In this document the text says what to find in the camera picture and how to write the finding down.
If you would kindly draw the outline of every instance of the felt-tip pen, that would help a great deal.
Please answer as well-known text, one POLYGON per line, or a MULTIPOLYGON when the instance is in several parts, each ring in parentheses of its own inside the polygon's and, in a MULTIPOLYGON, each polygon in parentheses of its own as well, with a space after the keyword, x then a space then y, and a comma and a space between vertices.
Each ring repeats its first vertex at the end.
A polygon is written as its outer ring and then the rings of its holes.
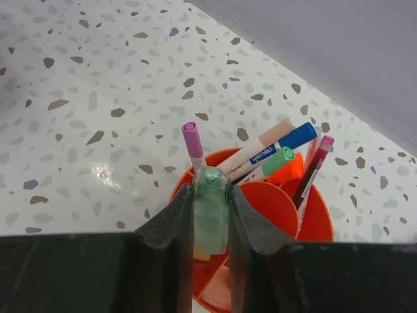
POLYGON ((323 162, 334 143, 334 138, 330 136, 323 136, 322 140, 320 141, 319 148, 317 149, 316 153, 311 160, 306 173, 301 178, 301 182, 293 196, 293 202, 298 210, 298 228, 302 227, 302 220, 304 218, 304 213, 306 212, 306 205, 302 206, 303 201, 308 200, 308 194, 310 188, 316 178, 323 162))
POLYGON ((207 163, 203 147, 201 146, 200 136, 198 135, 197 125, 194 122, 189 122, 182 126, 181 130, 194 171, 204 168, 207 166, 207 163))
POLYGON ((294 158, 295 152, 288 147, 283 147, 278 153, 268 158, 264 164, 258 166, 249 173, 248 176, 243 178, 237 185, 247 183, 248 181, 264 181, 268 176, 286 165, 286 163, 294 160, 294 158))
POLYGON ((310 140, 317 137, 317 133, 314 130, 314 127, 311 123, 305 123, 300 127, 294 129, 285 137, 278 140, 276 143, 273 143, 269 147, 265 148, 261 152, 253 155, 249 161, 243 163, 237 169, 233 170, 229 173, 229 177, 232 181, 247 175, 255 168, 260 166, 261 164, 265 163, 268 157, 271 157, 275 153, 277 153, 281 147, 288 147, 290 149, 296 149, 301 145, 309 142, 310 140))
POLYGON ((255 141, 251 142, 249 145, 237 151, 235 154, 231 155, 229 158, 217 165, 217 168, 221 169, 225 174, 229 174, 249 160, 253 155, 256 155, 259 151, 265 150, 267 147, 282 137, 288 135, 293 130, 294 125, 288 119, 284 119, 282 122, 260 135, 255 141))

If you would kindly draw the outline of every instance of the pen cap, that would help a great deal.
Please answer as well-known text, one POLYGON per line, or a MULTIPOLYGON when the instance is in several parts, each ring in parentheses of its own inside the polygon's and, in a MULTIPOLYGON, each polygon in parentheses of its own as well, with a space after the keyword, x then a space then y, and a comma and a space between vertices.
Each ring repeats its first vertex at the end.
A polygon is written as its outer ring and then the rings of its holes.
POLYGON ((304 161, 300 152, 296 153, 294 160, 288 162, 278 171, 266 178, 268 183, 277 185, 284 181, 301 178, 304 174, 304 161))
POLYGON ((201 158, 203 156, 203 147, 201 146, 197 125, 194 122, 189 122, 183 125, 181 130, 188 154, 193 158, 201 158))
POLYGON ((297 127, 285 137, 278 140, 281 147, 295 149, 317 137, 317 133, 311 123, 297 127))
POLYGON ((262 164, 262 173, 265 177, 272 175, 286 163, 294 160, 295 152, 288 147, 282 147, 277 153, 273 154, 264 164, 262 164))

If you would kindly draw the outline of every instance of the mint green highlighter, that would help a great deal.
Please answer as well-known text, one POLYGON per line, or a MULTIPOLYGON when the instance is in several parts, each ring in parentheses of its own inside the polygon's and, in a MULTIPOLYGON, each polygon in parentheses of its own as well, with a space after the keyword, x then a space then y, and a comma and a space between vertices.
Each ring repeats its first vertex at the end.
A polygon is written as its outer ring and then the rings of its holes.
POLYGON ((194 241, 208 254, 226 252, 230 188, 229 176, 218 168, 208 166, 194 173, 194 241))

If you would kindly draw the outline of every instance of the dark red pen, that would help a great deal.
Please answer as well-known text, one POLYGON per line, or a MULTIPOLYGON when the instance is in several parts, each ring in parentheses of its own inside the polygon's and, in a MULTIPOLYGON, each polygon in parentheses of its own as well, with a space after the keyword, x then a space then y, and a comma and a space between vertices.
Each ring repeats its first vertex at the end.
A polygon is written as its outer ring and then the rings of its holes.
POLYGON ((308 194, 310 191, 310 187, 314 182, 314 178, 317 176, 330 148, 334 143, 334 138, 330 136, 323 136, 322 140, 320 141, 319 148, 317 149, 316 153, 313 156, 304 176, 301 178, 300 185, 298 186, 294 196, 293 202, 295 204, 296 209, 300 209, 302 207, 302 212, 298 210, 298 215, 300 219, 299 225, 301 226, 302 219, 304 217, 304 212, 306 210, 306 205, 302 205, 304 199, 307 202, 308 194))

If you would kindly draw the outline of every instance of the pink marker cap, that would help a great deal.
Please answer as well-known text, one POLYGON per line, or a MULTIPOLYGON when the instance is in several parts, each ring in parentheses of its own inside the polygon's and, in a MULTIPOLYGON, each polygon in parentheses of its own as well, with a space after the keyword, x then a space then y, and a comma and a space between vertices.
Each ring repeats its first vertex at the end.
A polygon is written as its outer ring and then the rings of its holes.
POLYGON ((203 156, 203 147, 201 146, 197 125, 194 122, 189 122, 181 127, 181 130, 184 135, 188 154, 193 158, 201 158, 203 156))

